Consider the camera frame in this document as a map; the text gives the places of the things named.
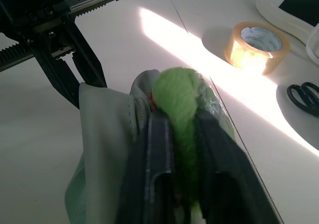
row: light green cloth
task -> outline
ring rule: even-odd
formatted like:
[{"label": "light green cloth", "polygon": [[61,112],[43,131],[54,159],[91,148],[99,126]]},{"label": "light green cloth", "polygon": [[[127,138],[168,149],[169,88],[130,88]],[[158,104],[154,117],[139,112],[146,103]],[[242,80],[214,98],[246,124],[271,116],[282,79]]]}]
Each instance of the light green cloth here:
[{"label": "light green cloth", "polygon": [[158,75],[141,73],[129,95],[80,85],[83,155],[65,193],[71,224],[114,223],[128,145],[148,118],[148,93]]}]

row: white sneaker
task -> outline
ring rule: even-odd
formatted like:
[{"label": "white sneaker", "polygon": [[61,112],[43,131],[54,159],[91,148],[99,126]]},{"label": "white sneaker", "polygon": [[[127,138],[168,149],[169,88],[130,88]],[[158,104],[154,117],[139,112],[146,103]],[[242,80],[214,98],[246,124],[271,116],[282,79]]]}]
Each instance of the white sneaker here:
[{"label": "white sneaker", "polygon": [[257,0],[256,8],[272,25],[302,41],[319,65],[319,0]]}]

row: black scissors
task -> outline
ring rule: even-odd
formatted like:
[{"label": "black scissors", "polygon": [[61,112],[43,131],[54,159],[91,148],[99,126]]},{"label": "black scissors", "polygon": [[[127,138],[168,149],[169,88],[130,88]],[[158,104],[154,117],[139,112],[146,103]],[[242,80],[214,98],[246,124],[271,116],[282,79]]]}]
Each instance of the black scissors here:
[{"label": "black scissors", "polygon": [[[319,98],[309,89],[314,89],[319,94],[319,87],[311,82],[304,82],[301,86],[291,85],[287,88],[287,94],[290,100],[299,108],[314,115],[319,116]],[[297,91],[301,100],[305,103],[300,103],[293,95],[292,90]]]}]

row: green fabric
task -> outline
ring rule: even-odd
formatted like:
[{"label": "green fabric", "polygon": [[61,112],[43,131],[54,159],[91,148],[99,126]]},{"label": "green fabric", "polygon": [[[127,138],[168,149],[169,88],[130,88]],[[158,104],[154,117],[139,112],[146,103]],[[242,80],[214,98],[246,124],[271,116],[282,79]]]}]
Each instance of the green fabric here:
[{"label": "green fabric", "polygon": [[193,120],[197,110],[200,77],[192,69],[172,68],[162,72],[153,87],[153,99],[163,110],[176,138],[177,188],[191,203],[198,200],[197,153]]}]

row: white tabletop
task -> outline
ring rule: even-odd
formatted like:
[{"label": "white tabletop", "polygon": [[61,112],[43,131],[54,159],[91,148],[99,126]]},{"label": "white tabletop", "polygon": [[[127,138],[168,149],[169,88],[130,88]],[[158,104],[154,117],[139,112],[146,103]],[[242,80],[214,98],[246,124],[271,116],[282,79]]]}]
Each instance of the white tabletop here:
[{"label": "white tabletop", "polygon": [[[128,92],[147,69],[189,66],[211,77],[284,222],[317,223],[319,120],[296,108],[286,88],[319,84],[319,67],[292,37],[294,51],[268,76],[245,75],[224,61],[237,23],[266,22],[254,2],[121,0],[76,23],[109,88]],[[8,44],[1,39],[2,48]],[[82,153],[79,112],[34,59],[1,72],[0,87],[2,223],[68,223],[63,195]]]}]

